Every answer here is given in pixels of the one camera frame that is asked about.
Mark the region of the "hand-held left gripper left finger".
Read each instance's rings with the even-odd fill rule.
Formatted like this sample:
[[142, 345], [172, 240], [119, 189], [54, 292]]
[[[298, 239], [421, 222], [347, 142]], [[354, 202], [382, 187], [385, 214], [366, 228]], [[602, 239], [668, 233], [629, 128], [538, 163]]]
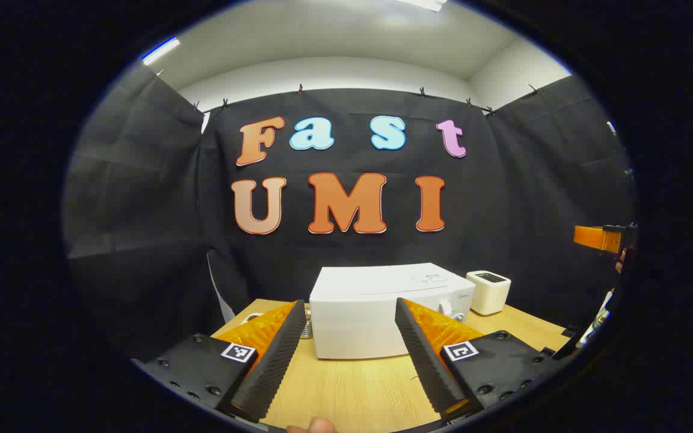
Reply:
[[187, 401], [258, 422], [280, 389], [305, 324], [298, 299], [217, 337], [193, 334], [149, 361], [132, 362]]

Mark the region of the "white toaster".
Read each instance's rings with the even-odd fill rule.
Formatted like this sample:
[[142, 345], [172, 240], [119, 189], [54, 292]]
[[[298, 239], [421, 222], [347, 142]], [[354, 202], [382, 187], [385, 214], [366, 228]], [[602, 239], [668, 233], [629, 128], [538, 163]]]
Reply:
[[491, 271], [471, 271], [466, 279], [474, 284], [470, 309], [481, 316], [499, 313], [504, 309], [511, 280]]

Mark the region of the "black backdrop cloth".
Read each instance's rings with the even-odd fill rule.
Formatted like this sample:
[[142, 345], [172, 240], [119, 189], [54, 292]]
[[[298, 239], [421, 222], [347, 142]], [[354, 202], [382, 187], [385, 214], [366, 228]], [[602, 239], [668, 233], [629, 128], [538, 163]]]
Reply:
[[569, 76], [485, 115], [403, 91], [279, 93], [211, 113], [150, 71], [98, 104], [67, 171], [64, 231], [86, 307], [148, 361], [325, 266], [431, 262], [511, 279], [508, 305], [591, 323], [616, 272], [575, 226], [635, 222], [613, 122]]

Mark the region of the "white microwave oven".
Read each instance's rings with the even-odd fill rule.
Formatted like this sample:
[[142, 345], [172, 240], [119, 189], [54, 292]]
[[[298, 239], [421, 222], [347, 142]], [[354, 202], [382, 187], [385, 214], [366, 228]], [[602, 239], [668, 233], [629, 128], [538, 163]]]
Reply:
[[462, 322], [474, 289], [433, 263], [322, 268], [310, 293], [315, 354], [327, 361], [406, 355], [395, 323], [397, 298]]

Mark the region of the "white plate with green rim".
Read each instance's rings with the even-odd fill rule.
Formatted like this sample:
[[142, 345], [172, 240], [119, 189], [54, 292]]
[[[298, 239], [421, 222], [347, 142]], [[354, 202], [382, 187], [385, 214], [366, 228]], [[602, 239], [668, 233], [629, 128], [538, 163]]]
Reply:
[[594, 337], [596, 331], [602, 326], [602, 324], [604, 324], [608, 316], [609, 312], [607, 308], [605, 306], [601, 307], [590, 326], [586, 329], [585, 332], [583, 332], [583, 335], [576, 343], [575, 348], [581, 350], [582, 348], [586, 347], [591, 338]]

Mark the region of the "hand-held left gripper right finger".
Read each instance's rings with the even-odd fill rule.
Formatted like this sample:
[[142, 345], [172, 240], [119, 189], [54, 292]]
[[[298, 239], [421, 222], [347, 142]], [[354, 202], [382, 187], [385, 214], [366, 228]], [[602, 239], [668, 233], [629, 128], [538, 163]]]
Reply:
[[481, 334], [405, 298], [394, 321], [416, 376], [441, 419], [451, 421], [525, 394], [562, 363], [509, 331]]

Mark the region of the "ceiling light strip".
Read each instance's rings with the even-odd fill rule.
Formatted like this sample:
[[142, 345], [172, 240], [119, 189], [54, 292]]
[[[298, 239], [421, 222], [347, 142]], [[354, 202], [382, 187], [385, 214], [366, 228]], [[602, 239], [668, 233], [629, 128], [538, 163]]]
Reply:
[[164, 55], [168, 54], [169, 52], [173, 51], [179, 46], [179, 39], [177, 37], [171, 37], [168, 40], [160, 43], [159, 46], [154, 47], [154, 49], [150, 50], [145, 55], [143, 55], [141, 61], [143, 65], [151, 65], [152, 63], [154, 63], [154, 61], [158, 61], [160, 58], [164, 57]]
[[432, 12], [439, 12], [448, 0], [395, 0], [407, 5], [412, 5], [417, 8], [425, 9]]

